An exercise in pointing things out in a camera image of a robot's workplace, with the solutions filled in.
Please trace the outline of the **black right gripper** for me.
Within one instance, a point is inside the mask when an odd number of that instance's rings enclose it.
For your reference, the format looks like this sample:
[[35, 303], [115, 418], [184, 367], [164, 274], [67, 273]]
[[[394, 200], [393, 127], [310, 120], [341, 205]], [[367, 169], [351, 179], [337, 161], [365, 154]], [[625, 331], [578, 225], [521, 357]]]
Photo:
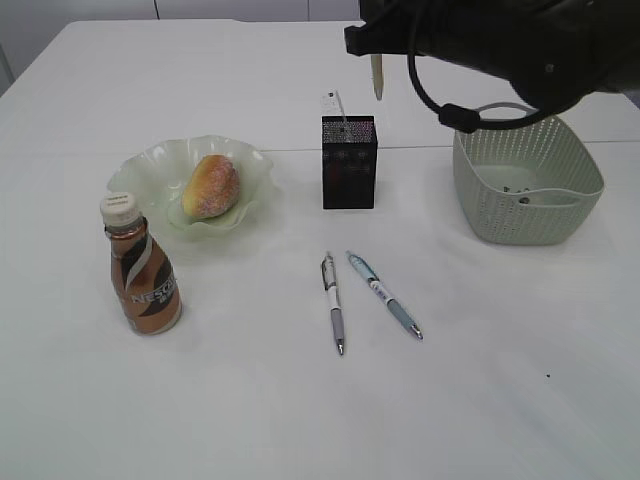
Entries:
[[361, 26], [344, 29], [346, 52], [354, 56], [406, 55], [414, 19], [424, 1], [359, 0]]

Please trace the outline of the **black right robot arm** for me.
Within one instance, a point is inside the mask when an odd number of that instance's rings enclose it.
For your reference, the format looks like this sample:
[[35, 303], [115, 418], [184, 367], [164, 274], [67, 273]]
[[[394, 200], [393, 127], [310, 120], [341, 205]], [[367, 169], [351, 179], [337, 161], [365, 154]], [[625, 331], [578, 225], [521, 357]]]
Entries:
[[363, 1], [355, 56], [414, 51], [508, 81], [531, 107], [639, 87], [636, 1]]

